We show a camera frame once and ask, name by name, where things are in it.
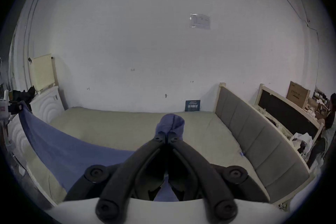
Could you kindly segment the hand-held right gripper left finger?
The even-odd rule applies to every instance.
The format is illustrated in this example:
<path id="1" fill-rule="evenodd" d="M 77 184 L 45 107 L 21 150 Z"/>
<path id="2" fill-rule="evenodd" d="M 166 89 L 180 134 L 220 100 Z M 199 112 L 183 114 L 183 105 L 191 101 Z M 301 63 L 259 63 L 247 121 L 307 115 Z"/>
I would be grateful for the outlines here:
<path id="1" fill-rule="evenodd" d="M 95 214 L 101 221 L 123 221 L 137 175 L 166 146 L 166 134 L 159 132 L 123 163 L 100 164 L 86 168 L 67 193 L 64 201 L 81 201 L 98 197 Z"/>

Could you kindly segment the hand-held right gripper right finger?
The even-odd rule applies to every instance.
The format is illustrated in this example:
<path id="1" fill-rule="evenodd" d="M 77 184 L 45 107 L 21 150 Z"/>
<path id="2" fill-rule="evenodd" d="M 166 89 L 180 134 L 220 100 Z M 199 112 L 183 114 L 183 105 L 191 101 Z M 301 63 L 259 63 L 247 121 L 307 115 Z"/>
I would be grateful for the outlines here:
<path id="1" fill-rule="evenodd" d="M 269 203 L 260 186 L 240 166 L 210 164 L 199 152 L 169 132 L 166 138 L 169 184 L 179 201 L 203 199 L 210 222 L 232 222 L 235 199 Z"/>

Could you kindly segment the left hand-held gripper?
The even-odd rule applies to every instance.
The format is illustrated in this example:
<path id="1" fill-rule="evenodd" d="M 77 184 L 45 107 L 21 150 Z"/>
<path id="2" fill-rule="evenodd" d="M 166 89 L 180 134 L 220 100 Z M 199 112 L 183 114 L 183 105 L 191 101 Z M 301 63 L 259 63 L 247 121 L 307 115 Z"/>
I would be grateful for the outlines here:
<path id="1" fill-rule="evenodd" d="M 10 114 L 18 114 L 24 109 L 24 102 L 9 102 L 9 91 L 4 91 L 4 97 L 0 100 L 0 124 L 7 151 L 13 151 L 13 144 L 8 138 L 7 126 Z"/>

